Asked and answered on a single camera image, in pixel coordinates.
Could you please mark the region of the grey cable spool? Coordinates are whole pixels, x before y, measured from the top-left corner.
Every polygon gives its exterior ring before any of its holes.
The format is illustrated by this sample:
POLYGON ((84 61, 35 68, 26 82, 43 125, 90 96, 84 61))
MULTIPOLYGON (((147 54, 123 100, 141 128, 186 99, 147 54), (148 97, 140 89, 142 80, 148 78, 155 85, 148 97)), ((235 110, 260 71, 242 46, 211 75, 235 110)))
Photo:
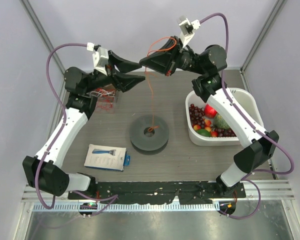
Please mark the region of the grey cable spool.
POLYGON ((169 142, 170 130, 167 122, 159 116, 142 115, 129 127, 129 138, 133 148, 143 155, 162 152, 169 142))

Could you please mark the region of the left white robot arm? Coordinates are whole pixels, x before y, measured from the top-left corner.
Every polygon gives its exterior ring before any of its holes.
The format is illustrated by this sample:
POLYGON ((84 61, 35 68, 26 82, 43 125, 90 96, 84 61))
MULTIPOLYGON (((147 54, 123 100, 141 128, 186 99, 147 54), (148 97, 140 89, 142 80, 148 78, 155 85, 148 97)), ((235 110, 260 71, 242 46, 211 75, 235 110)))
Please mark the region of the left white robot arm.
POLYGON ((39 198, 41 193, 59 197, 65 192, 73 192, 87 200, 96 195, 95 177, 62 170, 70 146, 95 111, 97 97, 89 93, 107 86, 124 93, 145 80, 144 76, 129 74, 142 67, 139 63, 121 58, 111 50, 99 49, 93 53, 92 59, 92 72, 75 66, 65 71, 63 77, 69 97, 62 106, 63 116, 36 155, 26 156, 22 162, 27 182, 35 188, 39 198))

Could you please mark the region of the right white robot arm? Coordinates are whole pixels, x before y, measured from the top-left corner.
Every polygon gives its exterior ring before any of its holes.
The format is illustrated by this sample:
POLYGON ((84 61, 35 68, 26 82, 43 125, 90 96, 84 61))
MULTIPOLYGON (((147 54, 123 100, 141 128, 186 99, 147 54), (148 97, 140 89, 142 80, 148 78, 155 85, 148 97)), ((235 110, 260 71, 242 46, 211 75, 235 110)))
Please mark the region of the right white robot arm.
POLYGON ((152 50, 139 63, 165 76, 176 69, 199 74, 192 80, 195 94, 220 114, 238 137, 243 147, 233 157, 233 164, 216 178, 216 193, 223 198, 233 193, 235 186, 246 175, 268 161, 274 154, 279 135, 267 131, 242 108, 233 97, 220 72, 227 67, 226 50, 220 45, 210 45, 202 53, 194 53, 175 36, 166 44, 152 50))

